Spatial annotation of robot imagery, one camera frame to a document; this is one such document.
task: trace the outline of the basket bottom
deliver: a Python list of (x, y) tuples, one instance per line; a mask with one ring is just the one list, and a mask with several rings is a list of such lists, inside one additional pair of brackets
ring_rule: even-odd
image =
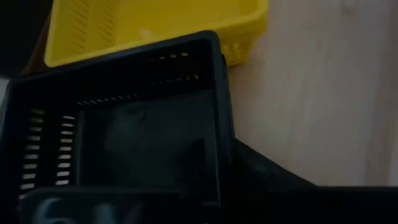
[(86, 110), (78, 182), (217, 199), (214, 117), (211, 91)]

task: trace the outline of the basket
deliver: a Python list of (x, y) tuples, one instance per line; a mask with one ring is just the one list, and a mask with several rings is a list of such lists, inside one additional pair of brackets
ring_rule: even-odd
[(219, 206), (233, 135), (226, 79), (216, 34), (200, 32), (10, 82), (3, 207), (15, 214), (50, 186), (177, 189)]
[(244, 63), (265, 30), (267, 0), (54, 0), (45, 63), (65, 65), (202, 30), (228, 65)]

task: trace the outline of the black plastic basket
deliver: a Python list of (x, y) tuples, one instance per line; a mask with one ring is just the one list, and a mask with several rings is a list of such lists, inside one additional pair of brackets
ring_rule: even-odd
[(179, 189), (219, 207), (232, 139), (226, 65), (213, 32), (10, 82), (2, 204), (50, 186)]

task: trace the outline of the yellow crate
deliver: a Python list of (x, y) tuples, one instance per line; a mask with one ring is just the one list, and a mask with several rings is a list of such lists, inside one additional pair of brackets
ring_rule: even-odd
[(266, 29), (267, 0), (54, 0), (45, 63), (65, 65), (201, 30), (218, 33), (228, 65)]

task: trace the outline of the wooden surface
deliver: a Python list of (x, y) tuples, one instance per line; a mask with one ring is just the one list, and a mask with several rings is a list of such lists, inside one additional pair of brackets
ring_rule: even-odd
[(395, 0), (270, 0), (267, 34), (229, 70), (237, 138), (316, 184), (398, 184), (397, 15)]

